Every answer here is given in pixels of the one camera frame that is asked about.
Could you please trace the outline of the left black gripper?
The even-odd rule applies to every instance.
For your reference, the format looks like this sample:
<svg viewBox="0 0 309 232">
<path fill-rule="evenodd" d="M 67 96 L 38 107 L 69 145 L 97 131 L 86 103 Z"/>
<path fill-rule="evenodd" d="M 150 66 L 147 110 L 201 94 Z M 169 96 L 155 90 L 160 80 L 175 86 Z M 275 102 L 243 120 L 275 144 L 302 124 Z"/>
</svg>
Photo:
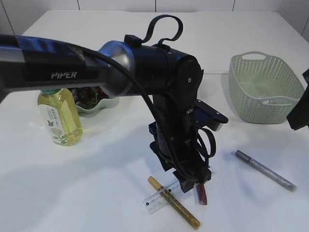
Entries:
<svg viewBox="0 0 309 232">
<path fill-rule="evenodd" d="M 153 103 L 163 121 L 173 152 L 169 152 L 161 128 L 149 125 L 154 142 L 150 148 L 158 156 L 165 171 L 174 168 L 174 175 L 186 193 L 196 184 L 211 179 L 209 159 L 216 153 L 216 140 L 209 129 L 199 125 L 192 104 L 181 110 L 171 97 L 154 95 Z"/>
</svg>

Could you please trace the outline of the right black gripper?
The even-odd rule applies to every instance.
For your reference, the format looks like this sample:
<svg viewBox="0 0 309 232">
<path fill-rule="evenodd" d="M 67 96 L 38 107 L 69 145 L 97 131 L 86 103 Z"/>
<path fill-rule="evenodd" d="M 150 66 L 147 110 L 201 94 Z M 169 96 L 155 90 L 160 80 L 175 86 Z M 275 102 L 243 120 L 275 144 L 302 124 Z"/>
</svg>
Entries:
<svg viewBox="0 0 309 232">
<path fill-rule="evenodd" d="M 293 130 L 309 126 L 309 70 L 306 70 L 302 75 L 307 83 L 306 90 L 287 116 L 288 123 Z"/>
</svg>

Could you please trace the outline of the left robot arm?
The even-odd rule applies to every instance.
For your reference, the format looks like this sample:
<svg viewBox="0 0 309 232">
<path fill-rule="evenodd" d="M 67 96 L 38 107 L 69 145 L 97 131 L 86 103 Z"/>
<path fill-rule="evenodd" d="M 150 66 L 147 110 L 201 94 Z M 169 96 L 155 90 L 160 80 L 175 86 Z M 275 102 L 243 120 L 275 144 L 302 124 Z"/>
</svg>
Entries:
<svg viewBox="0 0 309 232">
<path fill-rule="evenodd" d="M 203 70 L 189 54 L 161 45 L 111 41 L 99 51 L 29 36 L 0 37 L 0 97 L 12 92 L 99 86 L 116 97 L 140 95 L 154 122 L 150 144 L 183 192 L 211 179 L 212 132 L 195 118 Z"/>
</svg>

